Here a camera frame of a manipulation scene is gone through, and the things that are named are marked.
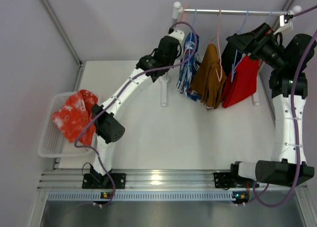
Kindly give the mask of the orange white patterned trousers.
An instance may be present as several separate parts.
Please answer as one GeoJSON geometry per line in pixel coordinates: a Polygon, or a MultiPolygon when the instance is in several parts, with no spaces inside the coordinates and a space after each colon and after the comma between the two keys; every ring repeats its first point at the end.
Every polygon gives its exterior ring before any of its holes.
{"type": "Polygon", "coordinates": [[[98,103],[98,96],[88,90],[71,95],[60,110],[52,115],[54,124],[68,142],[75,142],[87,124],[92,120],[92,107],[98,103]]]}

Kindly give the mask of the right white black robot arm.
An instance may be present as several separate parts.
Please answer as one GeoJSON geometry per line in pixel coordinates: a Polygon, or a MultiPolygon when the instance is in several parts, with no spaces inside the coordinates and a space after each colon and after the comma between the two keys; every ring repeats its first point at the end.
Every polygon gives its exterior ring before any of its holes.
{"type": "Polygon", "coordinates": [[[274,149],[269,161],[235,162],[236,176],[281,186],[299,185],[315,175],[307,165],[302,142],[303,111],[308,96],[304,69],[314,56],[316,39],[297,34],[284,47],[272,28],[263,23],[255,30],[227,37],[229,45],[251,60],[261,59],[272,67],[269,79],[275,113],[274,149]]]}

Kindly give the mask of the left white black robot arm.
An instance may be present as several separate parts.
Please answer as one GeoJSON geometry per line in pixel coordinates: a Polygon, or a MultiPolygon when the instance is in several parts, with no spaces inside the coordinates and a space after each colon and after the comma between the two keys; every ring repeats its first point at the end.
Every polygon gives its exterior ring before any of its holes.
{"type": "Polygon", "coordinates": [[[111,186],[108,174],[112,169],[115,144],[125,132],[119,120],[132,101],[155,81],[159,80],[163,82],[162,87],[167,87],[167,72],[180,57],[184,38],[184,31],[172,29],[151,54],[140,58],[129,78],[108,100],[93,106],[97,154],[90,174],[84,177],[83,188],[111,186]]]}

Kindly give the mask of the pink plastic hanger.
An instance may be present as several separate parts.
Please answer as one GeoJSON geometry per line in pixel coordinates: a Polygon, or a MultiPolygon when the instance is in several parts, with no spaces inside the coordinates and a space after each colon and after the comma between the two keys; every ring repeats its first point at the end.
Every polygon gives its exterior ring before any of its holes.
{"type": "Polygon", "coordinates": [[[182,7],[182,12],[181,12],[181,17],[180,17],[180,21],[185,21],[186,20],[186,16],[187,13],[185,12],[186,9],[188,9],[190,7],[189,4],[186,4],[182,7]]]}

